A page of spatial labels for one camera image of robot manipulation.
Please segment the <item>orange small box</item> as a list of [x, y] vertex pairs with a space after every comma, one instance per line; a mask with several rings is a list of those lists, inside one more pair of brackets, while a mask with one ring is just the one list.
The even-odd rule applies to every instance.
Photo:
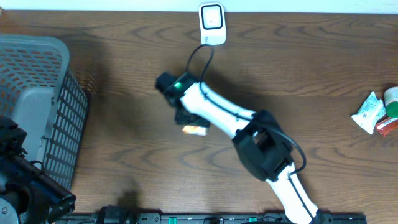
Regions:
[[191, 134], [196, 136], [206, 136], [208, 133], [208, 128], [202, 126], [191, 126], [186, 125], [183, 127], [182, 132], [184, 134]]

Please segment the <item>teal wipes packet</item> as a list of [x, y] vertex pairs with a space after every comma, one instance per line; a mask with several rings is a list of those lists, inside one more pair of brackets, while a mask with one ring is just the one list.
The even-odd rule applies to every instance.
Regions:
[[353, 121], [364, 129], [367, 133], [372, 134], [376, 123], [385, 117], [386, 109], [381, 99], [376, 97], [375, 92], [371, 92], [366, 98], [358, 112], [351, 116]]

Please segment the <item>red candy bar wrapper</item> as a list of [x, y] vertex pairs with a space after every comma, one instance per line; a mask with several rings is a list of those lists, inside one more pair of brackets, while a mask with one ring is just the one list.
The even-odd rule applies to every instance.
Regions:
[[397, 118], [386, 117], [375, 126], [376, 131], [386, 137], [391, 131], [397, 129]]

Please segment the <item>green lid jar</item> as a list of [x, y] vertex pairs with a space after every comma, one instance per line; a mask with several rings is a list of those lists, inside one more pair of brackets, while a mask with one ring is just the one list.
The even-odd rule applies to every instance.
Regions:
[[398, 87], [392, 87], [384, 92], [384, 102], [388, 117], [398, 117]]

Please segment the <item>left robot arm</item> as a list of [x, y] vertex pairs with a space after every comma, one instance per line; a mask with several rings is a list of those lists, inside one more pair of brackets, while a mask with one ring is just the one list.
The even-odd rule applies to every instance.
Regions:
[[27, 133], [1, 117], [1, 223], [135, 223], [136, 215], [106, 206], [92, 215], [74, 215], [76, 196], [28, 161]]

